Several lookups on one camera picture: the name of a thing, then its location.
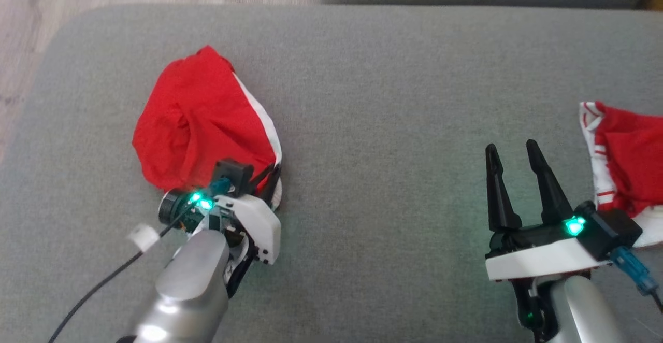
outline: black cable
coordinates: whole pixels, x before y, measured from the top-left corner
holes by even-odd
[[[189,206],[187,206],[185,209],[183,209],[182,212],[179,215],[177,215],[177,217],[174,218],[173,221],[171,223],[169,223],[169,225],[165,229],[161,230],[161,232],[159,233],[159,238],[163,238],[163,236],[166,235],[166,233],[168,233],[173,227],[175,227],[175,225],[178,222],[180,222],[180,219],[182,218],[182,216],[187,211],[189,211],[189,209],[191,209],[193,205],[194,205],[193,203],[189,204]],[[57,329],[55,329],[55,333],[53,333],[53,335],[50,336],[50,339],[48,340],[48,343],[53,343],[57,339],[57,336],[60,335],[60,333],[62,332],[62,329],[64,329],[64,326],[66,326],[66,324],[69,322],[69,320],[71,320],[71,318],[74,316],[74,314],[76,314],[76,312],[78,312],[80,307],[86,301],[88,301],[88,299],[94,293],[99,291],[99,289],[101,289],[105,284],[107,284],[109,281],[111,281],[111,279],[114,279],[118,274],[122,273],[123,270],[128,268],[128,266],[130,266],[136,260],[138,260],[138,258],[140,258],[143,253],[144,252],[142,252],[142,251],[138,251],[138,253],[136,255],[133,255],[132,258],[130,258],[129,260],[126,261],[126,263],[124,263],[123,265],[120,265],[120,267],[118,269],[114,270],[114,272],[109,274],[108,277],[104,278],[101,282],[99,282],[97,284],[97,286],[93,287],[92,290],[88,291],[88,293],[85,294],[85,296],[83,296],[83,298],[81,298],[81,300],[79,300],[78,303],[76,303],[76,305],[69,311],[69,313],[64,318],[64,320],[62,320],[62,322],[60,322],[60,324],[57,326]]]
[[[656,291],[652,292],[652,298],[654,298],[654,303],[656,303],[656,307],[658,307],[658,310],[663,313],[663,303],[661,303],[661,299],[658,297],[658,294]]]

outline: red garment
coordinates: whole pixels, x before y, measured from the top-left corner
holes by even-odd
[[[615,208],[634,217],[648,206],[663,204],[663,117],[595,105],[604,114],[595,143],[606,147]]]
[[[206,187],[227,157],[253,164],[254,176],[276,160],[232,65],[211,46],[164,69],[132,145],[145,178],[163,190]]]

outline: gray upholstered table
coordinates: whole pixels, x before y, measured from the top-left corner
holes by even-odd
[[[120,6],[52,41],[0,171],[0,341],[46,341],[159,225],[131,135],[158,74],[213,45],[275,121],[282,249],[253,267],[218,341],[530,341],[489,282],[483,149],[495,142],[526,223],[540,212],[524,143],[573,204],[592,194],[578,102],[663,115],[663,16],[528,8]],[[61,342],[113,341],[171,234],[99,291]],[[641,251],[663,280],[660,249]],[[634,342],[653,303],[594,273]]]

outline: white cable tag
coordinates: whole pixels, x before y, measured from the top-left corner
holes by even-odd
[[[159,242],[159,233],[153,227],[140,223],[126,236],[138,246],[142,252],[146,252],[153,244]]]

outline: green led light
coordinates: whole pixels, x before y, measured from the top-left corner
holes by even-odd
[[[199,203],[203,209],[211,209],[213,206],[213,204],[210,201],[200,201]]]
[[[577,218],[575,216],[569,220],[564,220],[564,225],[566,225],[566,232],[570,235],[573,235],[573,237],[576,237],[576,235],[580,234],[580,232],[585,229],[585,222],[585,219]]]

